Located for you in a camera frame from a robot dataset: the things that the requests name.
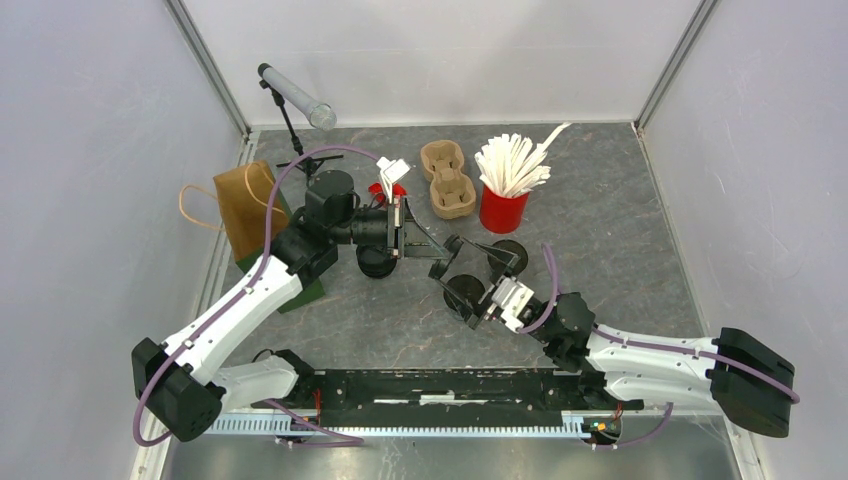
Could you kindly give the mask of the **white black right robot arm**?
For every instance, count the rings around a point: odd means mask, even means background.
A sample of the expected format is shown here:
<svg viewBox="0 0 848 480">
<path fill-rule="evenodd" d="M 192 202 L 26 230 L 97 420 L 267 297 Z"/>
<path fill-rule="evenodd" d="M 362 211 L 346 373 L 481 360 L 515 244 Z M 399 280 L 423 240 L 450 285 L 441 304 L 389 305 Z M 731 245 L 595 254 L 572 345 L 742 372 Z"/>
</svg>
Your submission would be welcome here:
<svg viewBox="0 0 848 480">
<path fill-rule="evenodd" d="M 793 364 L 738 328 L 716 337 L 674 338 L 627 332 L 598 322 L 582 295 L 560 289 L 558 268 L 543 247 L 550 293 L 542 299 L 518 278 L 523 247 L 474 243 L 489 264 L 490 283 L 471 275 L 444 276 L 467 239 L 453 235 L 436 246 L 429 276 L 450 309 L 470 327 L 493 321 L 542 345 L 561 370 L 578 375 L 580 400 L 591 408 L 608 403 L 672 403 L 718 410 L 750 432 L 785 438 L 800 401 Z"/>
</svg>

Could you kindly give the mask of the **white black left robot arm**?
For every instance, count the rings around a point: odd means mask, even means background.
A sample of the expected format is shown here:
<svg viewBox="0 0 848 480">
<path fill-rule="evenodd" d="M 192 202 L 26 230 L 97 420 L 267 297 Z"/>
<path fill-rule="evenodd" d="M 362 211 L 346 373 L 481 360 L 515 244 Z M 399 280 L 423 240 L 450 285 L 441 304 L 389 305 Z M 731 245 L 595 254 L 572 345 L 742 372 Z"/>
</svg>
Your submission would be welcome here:
<svg viewBox="0 0 848 480">
<path fill-rule="evenodd" d="M 131 352 L 137 409 L 148 410 L 168 436 L 191 441 L 220 414 L 265 400 L 306 405 L 313 379 L 279 355 L 226 368 L 224 361 L 271 313 L 314 284 L 338 259 L 338 247 L 379 253 L 361 259 L 372 278 L 389 275 L 404 257 L 446 260 L 447 250 L 413 217 L 391 175 L 381 176 L 387 204 L 361 208 L 352 177 L 338 170 L 319 174 L 304 205 L 269 240 L 244 277 L 209 310 L 162 342 L 141 340 Z"/>
</svg>

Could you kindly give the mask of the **dark translucent cup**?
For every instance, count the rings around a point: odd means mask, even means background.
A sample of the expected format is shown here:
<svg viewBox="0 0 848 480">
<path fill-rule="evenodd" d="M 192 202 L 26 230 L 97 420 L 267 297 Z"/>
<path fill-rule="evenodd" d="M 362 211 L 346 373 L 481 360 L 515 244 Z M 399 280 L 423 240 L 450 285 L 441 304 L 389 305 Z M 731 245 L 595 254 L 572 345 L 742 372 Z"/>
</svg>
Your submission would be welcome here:
<svg viewBox="0 0 848 480">
<path fill-rule="evenodd" d="M 475 309 L 486 289 L 483 283 L 469 274 L 459 274 L 443 285 L 443 300 L 446 306 L 463 321 L 476 315 Z"/>
<path fill-rule="evenodd" d="M 525 247 L 515 240 L 504 239 L 498 240 L 493 244 L 493 247 L 499 250 L 508 251 L 516 257 L 516 264 L 512 267 L 513 275 L 520 275 L 526 268 L 529 262 L 529 255 Z M 487 259 L 490 269 L 495 271 L 500 266 L 506 264 L 499 257 L 490 256 Z"/>
</svg>

